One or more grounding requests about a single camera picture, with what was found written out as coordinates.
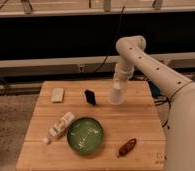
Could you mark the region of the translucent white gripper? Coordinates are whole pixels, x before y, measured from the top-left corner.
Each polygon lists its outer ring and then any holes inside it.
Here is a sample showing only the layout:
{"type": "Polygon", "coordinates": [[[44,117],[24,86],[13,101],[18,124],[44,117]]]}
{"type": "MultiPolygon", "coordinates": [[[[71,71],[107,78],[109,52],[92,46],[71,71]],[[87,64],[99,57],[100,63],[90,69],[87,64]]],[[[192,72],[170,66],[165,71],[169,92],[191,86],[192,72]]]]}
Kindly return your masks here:
{"type": "Polygon", "coordinates": [[[125,90],[127,88],[128,81],[120,79],[117,75],[113,77],[113,84],[112,86],[115,89],[125,90]]]}

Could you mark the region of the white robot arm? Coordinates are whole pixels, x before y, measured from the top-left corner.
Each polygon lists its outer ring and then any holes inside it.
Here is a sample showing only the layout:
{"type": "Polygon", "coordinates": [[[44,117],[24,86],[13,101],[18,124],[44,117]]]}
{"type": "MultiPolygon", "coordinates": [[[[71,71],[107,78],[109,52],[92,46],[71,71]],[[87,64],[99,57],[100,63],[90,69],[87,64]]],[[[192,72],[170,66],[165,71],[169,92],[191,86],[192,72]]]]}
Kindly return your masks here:
{"type": "Polygon", "coordinates": [[[139,69],[170,100],[170,129],[166,135],[164,171],[195,171],[195,82],[144,52],[143,36],[120,38],[116,42],[119,61],[115,65],[109,100],[124,101],[125,84],[139,69]]]}

